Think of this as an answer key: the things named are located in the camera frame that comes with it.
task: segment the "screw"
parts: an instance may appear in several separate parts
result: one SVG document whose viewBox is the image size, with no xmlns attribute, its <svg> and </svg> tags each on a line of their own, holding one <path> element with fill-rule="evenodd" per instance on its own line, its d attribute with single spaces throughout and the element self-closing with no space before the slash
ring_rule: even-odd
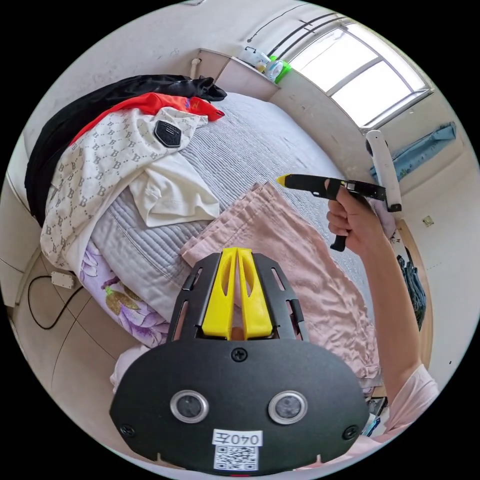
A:
<svg viewBox="0 0 480 480">
<path fill-rule="evenodd" d="M 244 348 L 234 348 L 231 352 L 231 359 L 234 362 L 243 362 L 247 357 L 248 353 Z"/>
<path fill-rule="evenodd" d="M 345 429 L 341 436 L 344 440 L 351 440 L 355 437 L 355 435 L 357 435 L 358 431 L 359 428 L 356 425 L 351 425 Z"/>
<path fill-rule="evenodd" d="M 135 436 L 135 430 L 130 425 L 122 425 L 120 427 L 120 433 L 125 436 L 132 438 Z"/>
</svg>

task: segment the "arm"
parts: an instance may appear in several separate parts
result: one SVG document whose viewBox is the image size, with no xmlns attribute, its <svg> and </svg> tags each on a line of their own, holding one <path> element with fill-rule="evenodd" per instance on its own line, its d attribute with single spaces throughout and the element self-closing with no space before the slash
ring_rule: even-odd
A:
<svg viewBox="0 0 480 480">
<path fill-rule="evenodd" d="M 375 314 L 378 356 L 391 403 L 421 365 L 420 333 L 402 270 L 382 235 L 361 253 Z"/>
<path fill-rule="evenodd" d="M 409 291 L 377 215 L 344 188 L 328 202 L 328 228 L 346 236 L 347 248 L 365 267 L 375 313 L 376 340 L 383 383 L 393 402 L 420 366 L 420 332 Z"/>
</svg>

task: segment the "camera lens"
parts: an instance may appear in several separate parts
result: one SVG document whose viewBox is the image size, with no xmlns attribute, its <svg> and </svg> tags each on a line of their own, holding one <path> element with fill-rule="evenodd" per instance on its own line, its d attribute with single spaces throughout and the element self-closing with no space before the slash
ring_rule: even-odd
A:
<svg viewBox="0 0 480 480">
<path fill-rule="evenodd" d="M 209 412 L 207 399 L 193 390 L 177 392 L 170 400 L 173 416 L 186 424 L 201 422 Z"/>
<path fill-rule="evenodd" d="M 280 425 L 294 424 L 306 413 L 307 400 L 297 391 L 283 391 L 275 395 L 268 405 L 270 418 Z"/>
<path fill-rule="evenodd" d="M 180 413 L 180 415 L 183 417 L 194 419 L 200 415 L 202 411 L 202 404 L 196 396 L 185 395 L 181 396 L 176 401 L 176 408 L 178 413 Z"/>
</svg>

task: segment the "yellow plastic piece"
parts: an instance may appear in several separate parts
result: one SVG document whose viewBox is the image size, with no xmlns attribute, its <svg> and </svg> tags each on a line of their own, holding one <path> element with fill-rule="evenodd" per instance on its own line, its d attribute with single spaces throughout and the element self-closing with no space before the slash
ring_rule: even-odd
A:
<svg viewBox="0 0 480 480">
<path fill-rule="evenodd" d="M 236 269 L 237 248 L 224 248 L 201 327 L 204 335 L 232 338 Z"/>
<path fill-rule="evenodd" d="M 277 179 L 276 179 L 276 182 L 278 184 L 280 184 L 282 187 L 285 186 L 285 179 L 290 175 L 290 173 L 288 173 L 287 175 L 282 175 L 282 176 L 279 176 Z"/>
<path fill-rule="evenodd" d="M 245 340 L 268 337 L 272 334 L 272 322 L 250 249 L 238 249 L 238 267 L 240 275 L 243 337 Z M 247 283 L 250 287 L 250 295 L 247 290 Z"/>
</svg>

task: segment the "wooden bed frame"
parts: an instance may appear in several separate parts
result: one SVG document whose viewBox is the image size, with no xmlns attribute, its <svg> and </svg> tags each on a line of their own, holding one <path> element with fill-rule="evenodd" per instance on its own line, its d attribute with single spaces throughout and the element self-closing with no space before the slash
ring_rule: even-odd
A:
<svg viewBox="0 0 480 480">
<path fill-rule="evenodd" d="M 432 357 L 432 344 L 434 339 L 434 316 L 432 311 L 432 297 L 430 295 L 429 282 L 427 279 L 427 272 L 425 271 L 422 257 L 420 256 L 419 249 L 415 244 L 414 238 L 405 223 L 405 220 L 398 220 L 396 222 L 398 232 L 401 240 L 406 248 L 408 248 L 413 264 L 418 269 L 418 278 L 421 282 L 426 295 L 426 311 L 423 324 L 420 329 L 420 358 L 425 368 L 430 366 L 430 359 Z M 383 386 L 379 386 L 373 389 L 372 397 L 386 397 L 387 393 Z"/>
</svg>

